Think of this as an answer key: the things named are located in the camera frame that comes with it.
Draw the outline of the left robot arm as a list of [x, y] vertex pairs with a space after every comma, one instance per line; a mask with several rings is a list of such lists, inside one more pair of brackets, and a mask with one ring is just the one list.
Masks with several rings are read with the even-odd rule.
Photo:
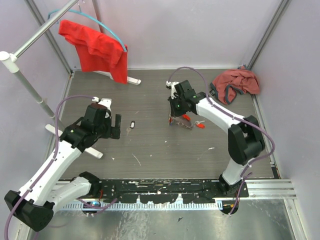
[[108, 98], [91, 103], [83, 117], [65, 128], [58, 147], [36, 174], [19, 191], [7, 192], [4, 201], [12, 216], [39, 232], [68, 202], [83, 196], [95, 198], [100, 194], [100, 179], [87, 171], [63, 187], [53, 188], [71, 163], [99, 139], [120, 138], [122, 117], [116, 114], [115, 125], [112, 125], [111, 104]]

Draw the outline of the metal key organizer red handle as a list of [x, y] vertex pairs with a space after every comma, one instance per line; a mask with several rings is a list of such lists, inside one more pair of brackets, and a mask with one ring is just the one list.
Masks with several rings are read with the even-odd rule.
[[181, 115], [174, 115], [173, 111], [170, 110], [168, 115], [168, 124], [170, 126], [180, 126], [188, 130], [193, 128], [193, 123], [191, 122], [191, 118], [189, 117], [187, 111]]

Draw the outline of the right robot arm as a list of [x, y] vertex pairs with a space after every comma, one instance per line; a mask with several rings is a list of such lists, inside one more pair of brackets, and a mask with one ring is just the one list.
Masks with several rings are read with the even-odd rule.
[[188, 80], [165, 83], [171, 90], [168, 97], [170, 117], [178, 118], [190, 112], [203, 117], [227, 134], [229, 163], [219, 176], [218, 187], [225, 197], [231, 197], [241, 184], [242, 174], [248, 162], [265, 149], [265, 141], [258, 129], [258, 120], [250, 115], [243, 117], [216, 104], [204, 92], [196, 93]]

